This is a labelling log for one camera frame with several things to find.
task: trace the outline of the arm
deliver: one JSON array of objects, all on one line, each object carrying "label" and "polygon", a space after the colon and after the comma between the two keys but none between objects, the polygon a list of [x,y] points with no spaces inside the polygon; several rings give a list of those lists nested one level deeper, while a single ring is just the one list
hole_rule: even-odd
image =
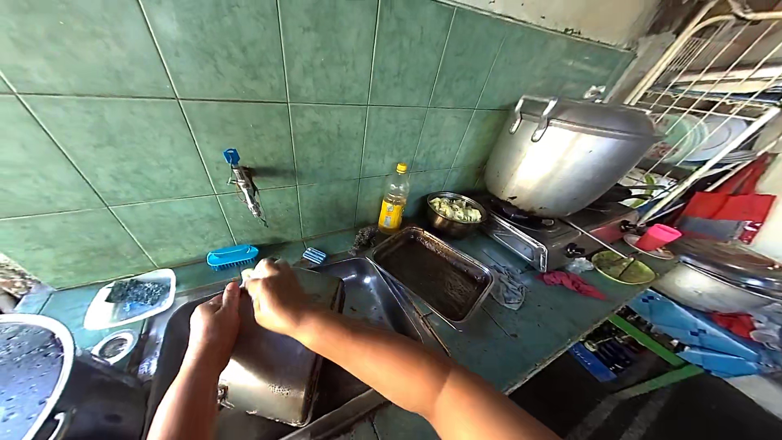
[{"label": "arm", "polygon": [[148,440],[207,440],[217,416],[217,380],[239,331],[239,286],[199,305],[190,317],[190,339],[174,382],[157,407]]},{"label": "arm", "polygon": [[263,260],[246,286],[256,321],[294,337],[398,406],[421,414],[445,440],[553,439],[554,433],[479,376],[410,339],[308,308],[285,263]]}]

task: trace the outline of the hand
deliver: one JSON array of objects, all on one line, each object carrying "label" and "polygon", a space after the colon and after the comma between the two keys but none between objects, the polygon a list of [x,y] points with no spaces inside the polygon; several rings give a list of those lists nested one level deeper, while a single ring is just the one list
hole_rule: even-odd
[{"label": "hand", "polygon": [[267,329],[292,336],[307,309],[307,296],[286,261],[261,260],[255,269],[242,272],[253,299],[256,322]]},{"label": "hand", "polygon": [[238,332],[239,285],[229,283],[222,294],[202,303],[190,315],[185,360],[219,374],[231,358]]}]

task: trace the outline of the plastic bottle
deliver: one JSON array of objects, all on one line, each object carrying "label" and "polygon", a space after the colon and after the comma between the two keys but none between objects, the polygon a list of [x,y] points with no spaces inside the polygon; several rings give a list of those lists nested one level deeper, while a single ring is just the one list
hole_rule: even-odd
[{"label": "plastic bottle", "polygon": [[407,173],[407,164],[400,162],[396,164],[396,172],[386,179],[386,194],[383,196],[378,219],[380,232],[393,234],[399,230],[409,193],[410,175]]}]

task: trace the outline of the green plate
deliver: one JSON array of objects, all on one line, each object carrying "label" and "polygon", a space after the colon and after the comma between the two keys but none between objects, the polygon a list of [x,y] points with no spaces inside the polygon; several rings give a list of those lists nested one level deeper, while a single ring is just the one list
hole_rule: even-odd
[{"label": "green plate", "polygon": [[655,279],[655,271],[640,260],[622,258],[614,251],[602,251],[592,256],[592,264],[598,272],[622,284],[644,284]]}]

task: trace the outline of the pink cup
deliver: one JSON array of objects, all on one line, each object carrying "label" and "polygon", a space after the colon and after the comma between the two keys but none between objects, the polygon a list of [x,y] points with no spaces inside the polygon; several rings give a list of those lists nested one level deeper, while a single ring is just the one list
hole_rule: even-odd
[{"label": "pink cup", "polygon": [[636,247],[644,251],[654,251],[682,236],[676,228],[666,225],[653,225],[637,242]]}]

